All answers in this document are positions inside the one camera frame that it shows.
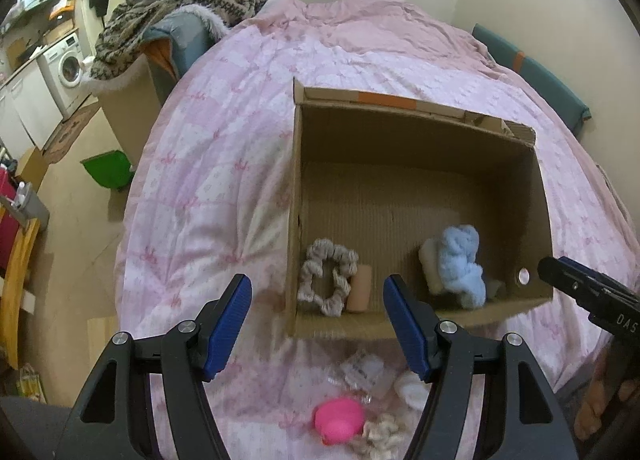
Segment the person right hand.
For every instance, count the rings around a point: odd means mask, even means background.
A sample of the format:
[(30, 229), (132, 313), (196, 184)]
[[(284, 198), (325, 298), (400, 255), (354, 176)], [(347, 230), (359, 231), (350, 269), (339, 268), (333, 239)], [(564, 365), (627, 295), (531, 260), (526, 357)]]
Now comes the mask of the person right hand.
[(602, 414), (612, 398), (611, 395), (605, 394), (604, 386), (608, 354), (610, 354), (609, 347), (601, 350), (597, 362), (594, 364), (593, 375), (586, 394), (582, 398), (582, 405), (580, 405), (575, 417), (574, 433), (576, 438), (582, 442), (600, 430)]

